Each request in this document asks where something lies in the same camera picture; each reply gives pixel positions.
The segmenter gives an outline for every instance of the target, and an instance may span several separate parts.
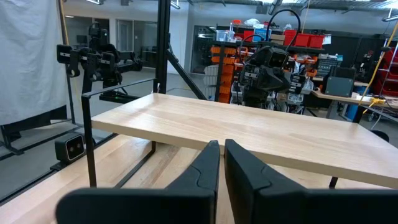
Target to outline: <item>wooden table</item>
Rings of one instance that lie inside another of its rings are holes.
[[[155,93],[92,125],[192,149],[231,138],[268,164],[398,188],[398,149],[355,123]]]
[[[313,77],[312,78],[313,81],[323,81],[323,78],[321,77]],[[354,82],[354,86],[368,86],[368,83],[364,83],[364,82],[359,82],[359,81],[355,81]]]
[[[94,151],[99,187],[113,187],[150,151],[150,141],[119,135]],[[199,151],[157,143],[154,155],[123,186],[124,188],[164,188],[196,158]],[[220,161],[218,184],[218,224],[232,224],[233,216]],[[279,172],[308,188],[327,188],[330,177],[276,167]],[[55,206],[68,192],[89,187],[87,159],[83,157],[0,207],[2,224],[56,223]],[[373,189],[378,186],[339,180],[337,188]]]

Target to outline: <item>ceiling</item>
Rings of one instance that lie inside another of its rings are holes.
[[[273,0],[191,0],[200,2],[217,2],[220,4],[248,4],[270,6]],[[309,0],[283,0],[281,7],[306,7]],[[398,9],[398,0],[311,0],[311,9],[336,9],[350,11],[388,11]]]

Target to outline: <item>glass wall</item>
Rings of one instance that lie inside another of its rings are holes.
[[[82,47],[88,47],[90,42],[90,36],[88,35],[88,28],[93,22],[98,22],[101,29],[108,31],[108,43],[109,43],[109,19],[94,19],[91,17],[80,17],[80,16],[65,16],[65,22],[67,25],[69,45],[74,49],[80,49]]]
[[[156,67],[157,23],[134,21],[134,52],[145,67]]]

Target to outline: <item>workbench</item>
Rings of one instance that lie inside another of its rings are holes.
[[[98,186],[113,187],[150,151],[150,145],[151,142],[145,139],[119,135],[97,148],[94,153]],[[155,154],[126,182],[123,188],[164,188],[188,167],[199,152],[195,149],[157,143]],[[216,222],[232,224],[234,221],[223,163],[221,158]],[[285,167],[272,167],[307,188],[327,188],[330,181],[330,177],[325,175]],[[54,211],[57,202],[65,194],[82,187],[89,187],[86,157],[82,157],[0,207],[1,223],[56,223]],[[341,179],[336,188],[375,189],[381,187]]]
[[[321,81],[323,81],[323,78],[313,77],[312,81],[321,82]],[[368,86],[368,85],[369,85],[368,83],[364,83],[364,82],[359,82],[359,81],[354,82],[354,86]]]
[[[92,126],[203,149],[234,139],[267,164],[398,188],[398,149],[356,123],[151,94],[92,117]]]
[[[362,95],[360,95],[358,93],[353,93],[351,95],[351,97],[326,95],[326,94],[322,93],[320,90],[312,90],[311,93],[314,96],[316,96],[317,98],[332,100],[332,102],[330,103],[330,106],[328,108],[328,112],[326,114],[326,118],[330,118],[330,119],[333,119],[336,117],[336,113],[334,113],[334,110],[337,107],[337,102],[342,102],[342,103],[346,103],[349,105],[358,105],[362,98]],[[382,108],[390,108],[390,109],[398,109],[398,98],[386,96],[386,99],[393,100],[393,101],[390,101],[389,105],[387,103],[384,103],[384,104],[376,104],[373,106],[379,106]],[[364,98],[361,102],[361,104],[365,105],[365,106],[369,106],[371,103],[372,102],[371,102],[370,96],[364,96]],[[342,114],[345,114],[345,111],[346,111],[346,106],[345,106]]]

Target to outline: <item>white backdrop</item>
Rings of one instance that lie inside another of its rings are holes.
[[[57,2],[0,1],[0,125],[59,108],[67,102]]]

